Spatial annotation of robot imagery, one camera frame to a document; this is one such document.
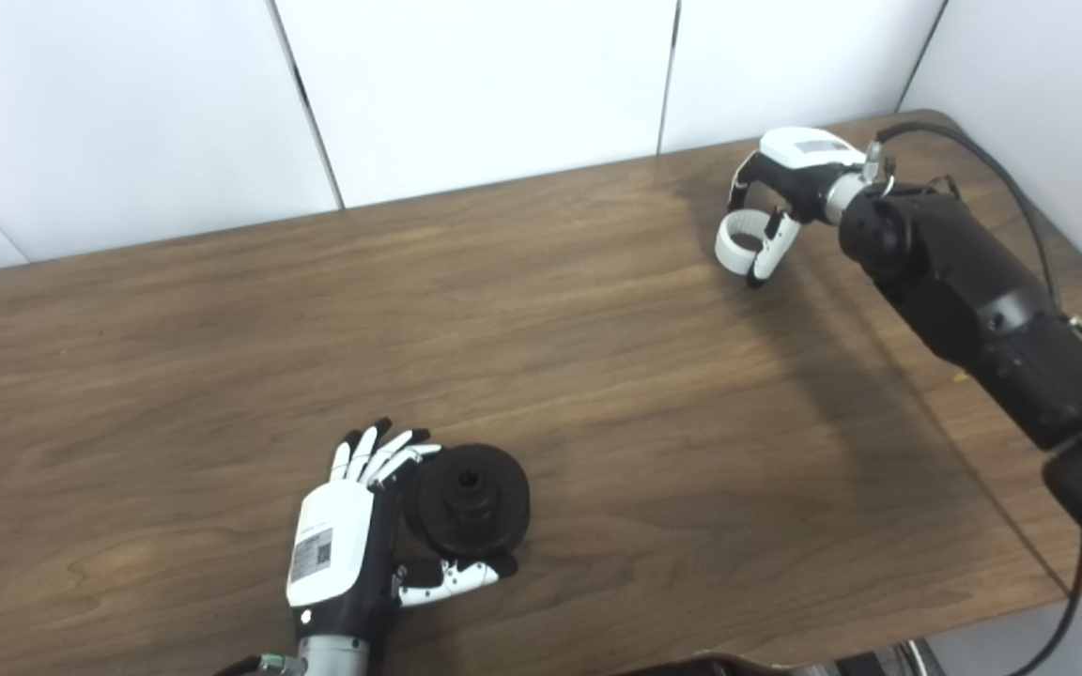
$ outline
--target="white hand casing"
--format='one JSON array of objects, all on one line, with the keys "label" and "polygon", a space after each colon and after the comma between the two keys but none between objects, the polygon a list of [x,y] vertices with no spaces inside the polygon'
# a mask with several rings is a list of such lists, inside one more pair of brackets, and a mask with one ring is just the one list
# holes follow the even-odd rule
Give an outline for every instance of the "white hand casing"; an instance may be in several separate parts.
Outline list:
[{"label": "white hand casing", "polygon": [[287,576],[291,608],[344,594],[357,581],[373,493],[356,480],[330,480],[303,498]]}]

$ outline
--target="robotic hand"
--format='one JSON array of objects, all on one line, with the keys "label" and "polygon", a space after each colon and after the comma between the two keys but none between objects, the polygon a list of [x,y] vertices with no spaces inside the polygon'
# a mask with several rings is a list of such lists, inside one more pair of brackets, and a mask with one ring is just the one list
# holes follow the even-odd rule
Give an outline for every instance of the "robotic hand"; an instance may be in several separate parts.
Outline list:
[{"label": "robotic hand", "polygon": [[[1082,319],[1057,306],[1053,288],[976,220],[958,195],[897,184],[893,165],[876,183],[883,143],[905,132],[933,132],[961,143],[988,163],[1030,220],[1021,189],[962,132],[905,123],[880,132],[859,153],[819,129],[765,134],[737,170],[716,256],[751,287],[765,282],[801,224],[836,226],[837,243],[939,359],[964,369],[1039,449],[1047,488],[1082,527]],[[752,183],[787,203],[770,214],[747,210]],[[758,246],[740,247],[738,235]],[[1039,250],[1043,254],[1039,239]]]},{"label": "robotic hand", "polygon": [[487,560],[395,564],[411,470],[452,451],[425,445],[426,429],[382,442],[390,428],[382,419],[365,432],[349,432],[337,448],[328,482],[304,498],[287,578],[300,658],[260,655],[267,662],[256,671],[364,675],[370,644],[386,636],[400,607],[463,594],[515,572],[506,553]]}]

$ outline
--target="cable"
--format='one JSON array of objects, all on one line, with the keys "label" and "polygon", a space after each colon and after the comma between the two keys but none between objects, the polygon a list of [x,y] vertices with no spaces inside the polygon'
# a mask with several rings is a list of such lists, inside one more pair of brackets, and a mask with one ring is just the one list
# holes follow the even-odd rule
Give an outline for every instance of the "cable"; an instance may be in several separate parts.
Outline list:
[{"label": "cable", "polygon": [[1051,634],[1051,638],[1043,646],[1043,649],[1038,651],[1034,659],[1031,659],[1026,663],[1025,666],[1018,668],[1018,671],[1010,673],[1007,676],[1026,676],[1027,673],[1033,672],[1038,668],[1038,665],[1046,662],[1046,659],[1051,658],[1051,653],[1064,641],[1066,633],[1071,627],[1071,621],[1074,620],[1074,610],[1079,607],[1079,597],[1082,595],[1082,531],[1079,532],[1079,561],[1074,565],[1074,580],[1071,581],[1071,593],[1068,594],[1068,605],[1064,610],[1064,617],[1059,617],[1059,623],[1055,626],[1055,633]]},{"label": "cable", "polygon": [[901,672],[912,673],[913,676],[924,676],[924,673],[918,671],[918,665],[913,664],[913,655],[909,654],[909,650],[905,647],[905,644],[896,644],[896,663],[905,668]]},{"label": "cable", "polygon": [[254,673],[261,668],[261,655],[252,654],[240,662],[228,664],[215,672],[215,676],[241,676],[241,673]]},{"label": "cable", "polygon": [[950,141],[956,142],[960,146],[975,155],[980,162],[984,162],[1004,183],[1005,188],[1008,188],[1008,193],[1017,201],[1018,209],[1021,209],[1021,214],[1026,217],[1026,225],[1029,227],[1029,234],[1033,236],[1034,246],[1038,247],[1038,259],[1041,262],[1041,266],[1043,266],[1043,281],[1046,281],[1046,291],[1051,295],[1051,300],[1055,301],[1056,307],[1060,307],[1059,290],[1057,290],[1057,284],[1055,283],[1055,275],[1051,273],[1051,261],[1046,253],[1046,243],[1043,242],[1043,233],[1034,222],[1034,211],[1031,209],[1026,194],[1021,193],[1021,187],[1017,185],[1017,181],[1014,181],[1013,176],[1008,175],[1008,171],[1004,167],[1001,167],[1000,162],[992,155],[989,155],[984,148],[979,148],[978,143],[975,143],[971,136],[966,136],[965,133],[960,132],[958,129],[944,127],[942,124],[933,124],[928,123],[928,121],[906,121],[906,123],[893,124],[893,127],[880,130],[875,134],[875,141],[887,143],[902,133],[910,132],[936,133],[937,136],[945,136],[946,138],[950,138]]},{"label": "cable", "polygon": [[909,638],[909,647],[913,649],[913,661],[915,662],[915,672],[918,676],[928,676],[929,672],[924,667],[924,659],[921,658],[921,651],[915,647],[915,641],[913,638]]}]

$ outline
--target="humanoid robot hand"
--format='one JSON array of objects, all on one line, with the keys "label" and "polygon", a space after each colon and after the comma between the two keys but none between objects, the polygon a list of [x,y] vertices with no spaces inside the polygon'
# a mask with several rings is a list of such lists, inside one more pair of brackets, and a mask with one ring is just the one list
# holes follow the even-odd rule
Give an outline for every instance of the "humanoid robot hand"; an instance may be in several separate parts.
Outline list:
[{"label": "humanoid robot hand", "polygon": [[387,441],[391,420],[353,430],[337,446],[327,483],[303,500],[287,578],[295,634],[373,641],[400,605],[441,600],[498,581],[492,561],[395,562],[395,535],[409,472],[443,446],[426,429]]}]

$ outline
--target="black cable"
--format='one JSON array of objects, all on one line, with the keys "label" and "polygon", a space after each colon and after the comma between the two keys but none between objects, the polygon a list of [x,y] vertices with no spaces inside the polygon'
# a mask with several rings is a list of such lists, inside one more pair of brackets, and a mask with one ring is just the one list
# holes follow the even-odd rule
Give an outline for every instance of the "black cable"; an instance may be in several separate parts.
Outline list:
[{"label": "black cable", "polygon": [[215,676],[241,676],[241,673],[254,673],[261,667],[261,655],[252,654],[241,659],[240,662],[228,664],[224,668],[215,672]]},{"label": "black cable", "polygon": [[1008,175],[1008,171],[1005,171],[1005,168],[1001,167],[1000,162],[992,155],[989,155],[984,148],[979,148],[979,143],[976,143],[971,136],[966,136],[965,133],[960,132],[958,129],[944,127],[942,124],[933,124],[928,123],[928,121],[905,121],[905,123],[893,124],[893,127],[880,130],[875,134],[875,141],[887,143],[902,133],[910,132],[936,133],[937,136],[945,136],[946,138],[950,138],[950,141],[956,142],[960,146],[975,155],[980,162],[984,162],[1004,183],[1005,188],[1008,188],[1008,193],[1017,201],[1018,209],[1021,209],[1021,214],[1026,217],[1026,225],[1029,227],[1029,234],[1033,236],[1034,246],[1038,247],[1038,259],[1041,261],[1041,266],[1043,266],[1043,281],[1046,281],[1046,291],[1051,295],[1051,300],[1055,301],[1056,307],[1060,307],[1059,290],[1057,290],[1057,284],[1055,283],[1055,275],[1051,273],[1051,261],[1046,253],[1046,244],[1043,242],[1043,233],[1034,222],[1033,207],[1030,206],[1026,194],[1021,191],[1021,187],[1017,185],[1017,181],[1014,181],[1013,176]]},{"label": "black cable", "polygon": [[1068,607],[1064,610],[1064,617],[1060,617],[1059,623],[1055,628],[1055,633],[1051,634],[1051,638],[1043,646],[1043,649],[1038,651],[1034,659],[1031,659],[1026,663],[1025,666],[1018,668],[1018,671],[1010,673],[1008,676],[1026,676],[1027,673],[1033,672],[1038,668],[1038,665],[1046,662],[1046,659],[1051,658],[1051,653],[1064,641],[1066,633],[1071,627],[1071,621],[1074,620],[1074,610],[1079,607],[1079,597],[1082,595],[1082,531],[1079,532],[1079,561],[1074,565],[1074,580],[1071,581],[1071,593],[1068,594]]}]

